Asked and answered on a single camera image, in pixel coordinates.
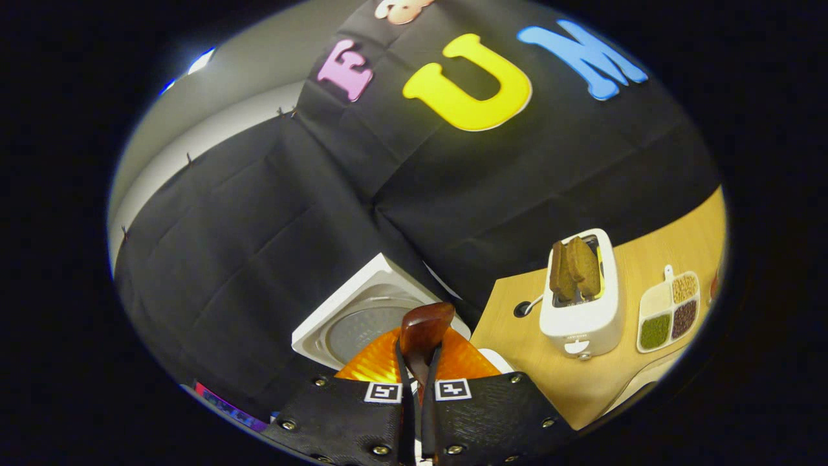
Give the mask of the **brown bread slice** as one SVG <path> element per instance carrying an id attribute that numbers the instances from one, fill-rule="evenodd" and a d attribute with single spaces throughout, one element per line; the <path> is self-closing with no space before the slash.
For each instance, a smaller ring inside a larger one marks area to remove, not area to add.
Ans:
<path id="1" fill-rule="evenodd" d="M 567 267 L 583 299 L 591 299 L 600 292 L 598 258 L 579 236 L 567 244 Z"/>
<path id="2" fill-rule="evenodd" d="M 571 276 L 567 246 L 562 241 L 552 248 L 549 289 L 559 301 L 571 302 L 576 298 L 576 280 Z"/>

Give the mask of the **white divided grain dish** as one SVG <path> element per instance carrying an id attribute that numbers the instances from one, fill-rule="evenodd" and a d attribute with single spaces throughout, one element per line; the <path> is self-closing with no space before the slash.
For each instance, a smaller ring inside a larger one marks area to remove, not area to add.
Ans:
<path id="1" fill-rule="evenodd" d="M 701 315 L 701 285 L 694 271 L 675 272 L 670 263 L 664 280 L 647 289 L 639 301 L 636 345 L 642 354 L 681 341 Z"/>

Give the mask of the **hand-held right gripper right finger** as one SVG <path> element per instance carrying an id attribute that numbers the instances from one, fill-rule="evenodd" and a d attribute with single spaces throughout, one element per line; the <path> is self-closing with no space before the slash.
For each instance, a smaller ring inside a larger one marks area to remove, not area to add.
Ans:
<path id="1" fill-rule="evenodd" d="M 520 465 L 576 431 L 525 372 L 502 372 L 447 329 L 420 387 L 420 456 L 434 465 Z"/>

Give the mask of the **pink purple printed strip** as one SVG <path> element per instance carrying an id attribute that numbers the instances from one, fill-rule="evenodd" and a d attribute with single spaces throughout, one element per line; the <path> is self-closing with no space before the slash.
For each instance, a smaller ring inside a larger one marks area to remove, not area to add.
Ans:
<path id="1" fill-rule="evenodd" d="M 225 415 L 230 416 L 231 419 L 243 425 L 246 428 L 250 428 L 254 432 L 263 432 L 267 428 L 267 423 L 264 421 L 260 421 L 260 419 L 249 415 L 243 410 L 240 410 L 238 407 L 228 403 L 223 398 L 219 397 L 218 395 L 213 392 L 213 390 L 207 389 L 206 386 L 195 381 L 194 383 L 194 390 L 198 396 L 203 398 L 207 403 L 216 407 L 216 409 L 224 413 Z"/>

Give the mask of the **white rice cooker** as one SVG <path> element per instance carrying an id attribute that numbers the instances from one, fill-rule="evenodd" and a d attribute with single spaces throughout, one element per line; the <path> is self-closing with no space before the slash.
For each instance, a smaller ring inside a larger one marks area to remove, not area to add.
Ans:
<path id="1" fill-rule="evenodd" d="M 437 295 L 380 253 L 329 295 L 293 332 L 292 349 L 339 371 L 377 337 Z"/>

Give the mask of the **white toaster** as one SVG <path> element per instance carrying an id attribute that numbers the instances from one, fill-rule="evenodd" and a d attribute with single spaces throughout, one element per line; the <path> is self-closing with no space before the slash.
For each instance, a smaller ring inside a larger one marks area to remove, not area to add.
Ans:
<path id="1" fill-rule="evenodd" d="M 602 229 L 589 229 L 562 242 L 567 245 L 576 236 L 582 238 L 598 258 L 601 290 L 591 299 L 583 299 L 576 288 L 576 298 L 571 302 L 559 301 L 549 289 L 551 249 L 541 302 L 540 330 L 564 356 L 586 360 L 618 345 L 625 319 L 624 292 L 608 234 Z"/>

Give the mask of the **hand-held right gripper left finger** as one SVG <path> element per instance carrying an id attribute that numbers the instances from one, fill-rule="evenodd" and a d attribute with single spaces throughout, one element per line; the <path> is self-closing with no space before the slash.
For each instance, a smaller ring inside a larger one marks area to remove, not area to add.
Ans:
<path id="1" fill-rule="evenodd" d="M 415 394 L 400 333 L 377 337 L 332 377 L 305 379 L 264 436 L 335 466 L 414 466 Z"/>

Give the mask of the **brown wooden spoon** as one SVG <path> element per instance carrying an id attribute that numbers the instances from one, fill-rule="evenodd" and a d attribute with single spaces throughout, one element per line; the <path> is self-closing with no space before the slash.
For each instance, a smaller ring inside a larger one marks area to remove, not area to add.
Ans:
<path id="1" fill-rule="evenodd" d="M 422 305 L 403 316 L 397 345 L 406 369 L 418 383 L 419 404 L 425 401 L 428 380 L 437 371 L 437 352 L 453 316 L 455 307 L 446 302 Z"/>

